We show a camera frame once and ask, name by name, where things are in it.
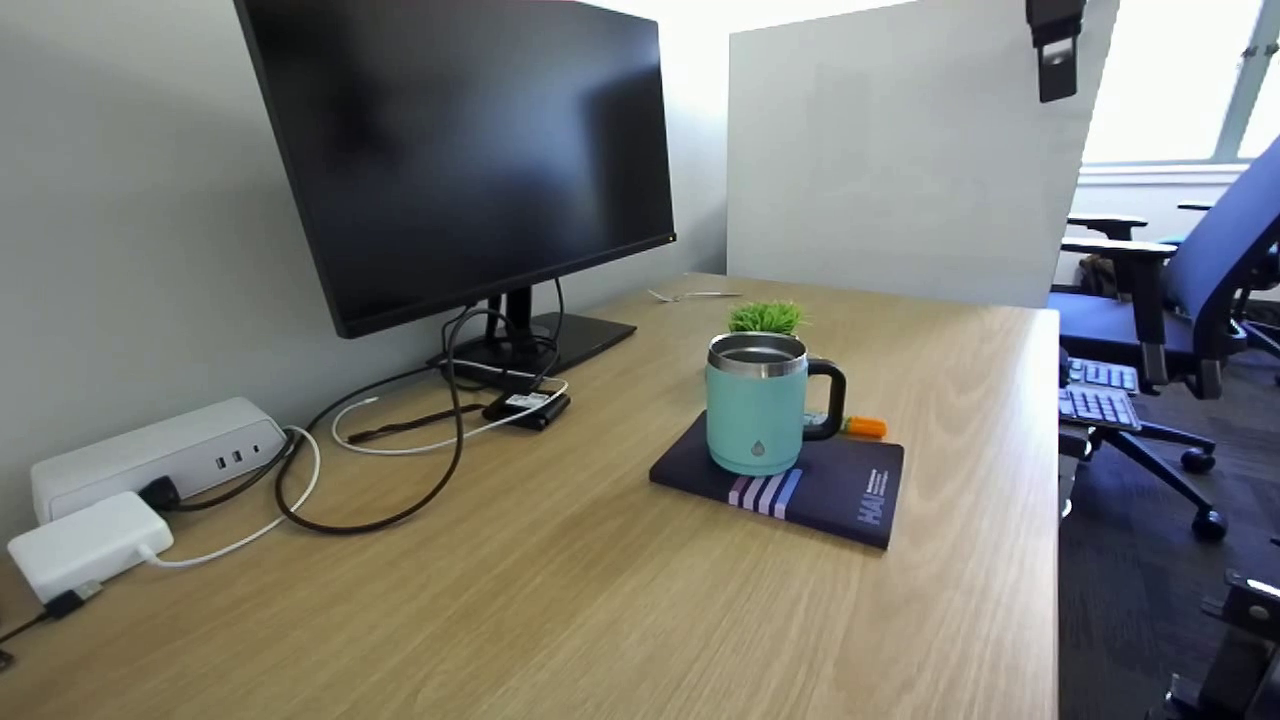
mug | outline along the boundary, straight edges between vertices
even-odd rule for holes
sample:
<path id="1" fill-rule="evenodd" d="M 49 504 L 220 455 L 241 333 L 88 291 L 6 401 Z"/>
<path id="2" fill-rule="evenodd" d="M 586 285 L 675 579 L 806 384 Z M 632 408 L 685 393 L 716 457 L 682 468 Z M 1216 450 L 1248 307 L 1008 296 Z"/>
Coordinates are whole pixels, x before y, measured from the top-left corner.
<path id="1" fill-rule="evenodd" d="M 827 420 L 805 427 L 810 375 L 831 378 Z M 778 333 L 730 333 L 707 348 L 707 447 L 739 475 L 776 475 L 800 457 L 804 441 L 827 439 L 845 418 L 845 374 L 809 359 L 803 342 Z"/>

orange object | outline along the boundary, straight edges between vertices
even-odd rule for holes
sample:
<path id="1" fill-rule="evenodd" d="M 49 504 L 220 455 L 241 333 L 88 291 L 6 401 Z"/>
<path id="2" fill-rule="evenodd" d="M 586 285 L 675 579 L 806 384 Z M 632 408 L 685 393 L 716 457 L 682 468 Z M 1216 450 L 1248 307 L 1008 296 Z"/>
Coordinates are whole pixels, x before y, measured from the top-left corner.
<path id="1" fill-rule="evenodd" d="M 873 437 L 876 439 L 883 439 L 888 434 L 888 423 L 884 420 L 878 420 L 876 418 L 846 418 L 845 427 L 842 430 L 851 436 Z"/>

desk surface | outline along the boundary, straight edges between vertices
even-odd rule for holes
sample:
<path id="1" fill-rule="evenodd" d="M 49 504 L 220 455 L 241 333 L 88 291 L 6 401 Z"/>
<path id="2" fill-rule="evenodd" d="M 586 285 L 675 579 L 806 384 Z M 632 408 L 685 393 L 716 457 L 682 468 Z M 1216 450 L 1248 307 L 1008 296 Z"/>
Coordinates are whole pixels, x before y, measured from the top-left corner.
<path id="1" fill-rule="evenodd" d="M 707 341 L 735 301 L 635 293 L 594 313 L 640 331 L 567 373 L 573 404 L 545 434 L 468 442 L 439 498 L 383 533 L 282 527 L 204 568 L 129 571 L 8 643 L 3 715 L 1056 716 L 1056 315 L 712 275 L 662 288 L 690 290 L 809 310 L 800 334 L 845 369 L 851 411 L 906 447 L 888 552 L 648 482 L 704 406 Z M 431 378 L 351 427 L 445 404 Z M 402 507 L 449 460 L 326 441 L 303 510 L 330 521 Z M 177 518 L 165 556 L 271 516 L 255 488 Z M 35 601 L 12 566 L 0 578 L 12 626 Z"/>

monitor base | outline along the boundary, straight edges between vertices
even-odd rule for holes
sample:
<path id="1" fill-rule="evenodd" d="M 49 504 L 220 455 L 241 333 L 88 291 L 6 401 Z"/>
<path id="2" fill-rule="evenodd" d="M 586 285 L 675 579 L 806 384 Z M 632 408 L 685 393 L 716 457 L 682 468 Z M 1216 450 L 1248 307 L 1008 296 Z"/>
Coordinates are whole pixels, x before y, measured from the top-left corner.
<path id="1" fill-rule="evenodd" d="M 538 315 L 531 322 L 531 332 L 543 337 L 550 337 L 556 329 L 557 316 L 558 313 Z M 554 375 L 595 357 L 631 337 L 635 332 L 635 325 L 566 313 L 559 341 L 557 342 L 559 359 L 554 364 L 550 363 L 550 351 L 544 347 L 531 346 L 531 343 L 530 346 L 516 347 L 511 342 L 495 342 L 483 337 L 462 345 L 454 351 L 453 356 L 456 360 L 480 363 L 531 375 L 544 372 L 550 364 L 550 370 L 547 374 Z M 508 377 L 503 379 L 499 373 L 490 373 L 479 368 L 458 366 L 458 377 L 511 392 L 529 389 L 527 378 Z"/>

monitor stand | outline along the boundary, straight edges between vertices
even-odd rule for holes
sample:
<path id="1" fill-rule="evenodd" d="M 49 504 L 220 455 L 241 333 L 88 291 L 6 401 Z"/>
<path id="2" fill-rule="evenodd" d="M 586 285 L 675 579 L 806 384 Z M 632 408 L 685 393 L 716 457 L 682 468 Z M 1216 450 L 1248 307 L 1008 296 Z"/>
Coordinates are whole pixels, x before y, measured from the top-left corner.
<path id="1" fill-rule="evenodd" d="M 636 332 L 635 325 L 566 313 L 559 329 L 559 340 L 557 341 L 559 359 L 552 363 L 550 350 L 530 338 L 532 336 L 550 338 L 556 332 L 556 319 L 559 314 L 545 313 L 536 318 L 531 316 L 534 295 L 530 287 L 508 292 L 506 299 L 507 307 L 504 314 L 512 322 L 513 327 L 511 331 L 508 332 L 502 322 L 490 315 L 485 324 L 484 337 L 460 345 L 453 354 L 454 359 L 521 373 L 539 374 L 547 372 L 548 375 L 554 375 L 595 357 Z M 489 299 L 489 307 L 498 310 L 500 305 L 500 296 Z M 498 373 L 466 366 L 458 366 L 457 373 L 461 378 L 492 384 L 503 389 L 529 389 L 527 378 L 522 382 L 518 378 L 507 378 L 503 380 Z"/>

